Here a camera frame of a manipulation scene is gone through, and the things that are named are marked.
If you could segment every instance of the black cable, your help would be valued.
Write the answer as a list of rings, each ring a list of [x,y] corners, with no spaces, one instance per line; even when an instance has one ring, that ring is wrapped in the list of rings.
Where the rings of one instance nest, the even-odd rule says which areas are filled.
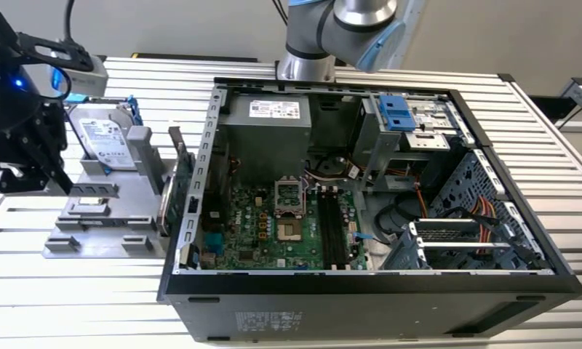
[[[285,25],[287,25],[287,19],[286,19],[282,7],[279,7],[279,3],[277,2],[277,0],[271,0],[271,2],[274,3],[275,10],[279,12],[279,16],[281,16],[282,21],[285,22]]]
[[[393,199],[390,200],[389,204],[393,204],[395,202],[395,196],[393,197]],[[393,212],[394,210],[390,211],[389,217],[390,217],[390,221],[393,222],[393,224],[395,225],[395,227],[403,229],[399,225],[399,223],[395,221],[395,218],[393,216]]]
[[[287,12],[285,11],[285,6],[282,5],[281,0],[279,0],[279,6],[281,6],[282,14],[285,15],[285,18],[286,18],[287,20],[290,20],[290,16],[287,16]]]
[[[323,172],[315,171],[314,169],[303,169],[303,170],[317,180],[319,180],[319,178],[323,178],[326,180],[345,180],[345,179],[347,179],[347,176],[346,176],[347,169],[343,171],[343,173],[339,173],[339,174],[326,174]]]
[[[582,107],[578,107],[578,110],[576,111],[576,113],[573,113],[573,114],[570,115],[570,117],[565,119],[565,122],[564,122],[564,123],[561,124],[561,126],[558,126],[556,129],[562,129],[562,127],[566,125],[566,123],[572,121],[573,117],[574,117],[576,115],[578,115],[578,113],[580,113],[581,111],[582,111]]]
[[[74,41],[74,37],[71,36],[71,14],[74,12],[74,4],[76,3],[76,0],[67,0],[67,7],[66,7],[66,19],[64,19],[64,25],[66,25],[66,41]]]
[[[390,240],[386,237],[386,234],[387,235],[393,235],[395,233],[402,233],[403,232],[403,230],[397,231],[397,230],[393,230],[393,229],[386,229],[382,226],[382,216],[387,212],[390,212],[391,209],[393,209],[393,204],[383,206],[382,209],[379,210],[378,214],[375,215],[374,219],[373,219],[373,222],[374,222],[375,227],[377,227],[377,230],[375,230],[377,240],[379,240],[379,242],[382,242],[385,245],[390,245]]]
[[[373,241],[377,241],[379,244],[390,246],[390,243],[383,242],[382,240],[378,240],[377,238],[373,238]]]
[[[500,226],[502,222],[493,217],[486,217],[480,214],[474,214],[468,209],[465,209],[462,206],[454,207],[449,210],[446,210],[438,217],[448,217],[450,214],[460,212],[462,218],[470,218],[484,226],[485,229],[488,229],[492,234],[498,236],[513,248],[513,252],[516,253],[516,256],[526,262],[526,264],[532,265],[536,268],[549,268],[548,262],[541,258],[541,256],[529,248],[521,246],[516,242],[516,237],[508,236],[502,229],[500,229]]]
[[[71,105],[70,109],[66,111],[66,117],[67,117],[67,121],[70,122],[71,125],[71,129],[74,130],[74,132],[76,132],[76,127],[74,126],[74,120],[71,119],[71,112],[78,108],[78,105]],[[84,158],[86,159],[92,159],[91,155],[87,151],[87,146],[84,145],[84,141],[82,137],[76,137],[78,138],[78,143],[82,145],[82,148],[84,150]]]
[[[397,213],[399,214],[401,217],[403,217],[406,220],[413,221],[421,218],[420,214],[414,214],[410,213],[409,211],[405,210],[405,208],[401,207],[401,204],[409,199],[409,198],[417,198],[417,192],[416,191],[409,191],[406,193],[401,193],[397,197],[395,197],[395,202],[394,202],[394,209],[397,211]]]
[[[319,167],[322,167],[323,161],[326,161],[327,156],[322,156],[322,158],[318,161],[318,165],[314,167],[314,170],[318,171]]]
[[[27,91],[25,89],[23,89],[23,91],[27,92],[29,95],[32,95],[39,100],[41,100],[41,102],[57,102],[57,101],[61,101],[61,100],[67,99],[67,97],[71,94],[71,89],[74,87],[74,82],[71,81],[71,77],[67,74],[66,70],[63,68],[60,68],[59,66],[47,63],[43,60],[35,60],[33,62],[31,62],[28,64],[23,64],[21,66],[24,66],[24,65],[33,65],[33,64],[47,64],[47,65],[49,65],[53,69],[56,69],[60,72],[60,75],[63,75],[63,78],[66,79],[67,90],[57,97],[44,96],[44,95],[37,94],[37,93],[32,93],[31,91]]]

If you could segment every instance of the slotted aluminum surface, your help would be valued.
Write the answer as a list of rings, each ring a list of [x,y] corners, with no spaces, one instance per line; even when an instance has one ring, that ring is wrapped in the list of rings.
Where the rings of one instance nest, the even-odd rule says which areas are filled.
[[[111,58],[107,97],[134,95],[162,156],[175,151],[168,126],[198,147],[215,76],[273,79],[271,64]],[[494,142],[582,282],[582,159],[497,75],[339,68],[338,81],[458,89]],[[66,170],[76,179],[83,151],[70,134]],[[45,260],[40,251],[64,198],[0,198],[0,348],[195,345],[175,311],[155,296],[163,260]],[[490,340],[267,343],[277,348],[582,348],[582,298]]]

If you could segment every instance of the white label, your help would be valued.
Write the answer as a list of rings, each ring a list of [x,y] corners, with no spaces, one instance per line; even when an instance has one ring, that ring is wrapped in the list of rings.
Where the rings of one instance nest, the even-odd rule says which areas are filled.
[[[104,225],[100,220],[83,220],[80,222],[82,225]]]
[[[416,116],[414,120],[417,120],[417,125],[434,122],[434,118],[432,118],[430,116]]]
[[[301,102],[254,100],[250,102],[251,118],[299,119]]]
[[[98,160],[112,169],[132,169],[134,160],[120,126],[112,120],[80,119]]]
[[[350,170],[349,176],[353,180],[357,179],[359,172],[361,172],[361,169],[357,167],[357,165],[351,165],[351,170]]]
[[[242,332],[297,331],[301,329],[302,311],[238,311],[237,329]]]
[[[390,190],[406,188],[410,186],[410,177],[402,176],[385,176],[386,186]]]

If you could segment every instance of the ram slot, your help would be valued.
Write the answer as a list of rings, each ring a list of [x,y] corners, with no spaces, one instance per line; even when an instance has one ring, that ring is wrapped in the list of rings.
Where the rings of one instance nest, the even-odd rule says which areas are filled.
[[[318,194],[319,228],[322,232],[323,268],[346,269],[346,242],[341,208],[335,193]]]

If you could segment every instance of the blue drive bay latch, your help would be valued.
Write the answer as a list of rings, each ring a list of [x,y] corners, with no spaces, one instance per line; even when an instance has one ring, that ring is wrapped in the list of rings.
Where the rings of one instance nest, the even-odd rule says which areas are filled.
[[[379,96],[379,111],[386,118],[389,131],[414,131],[417,129],[417,122],[403,97]]]

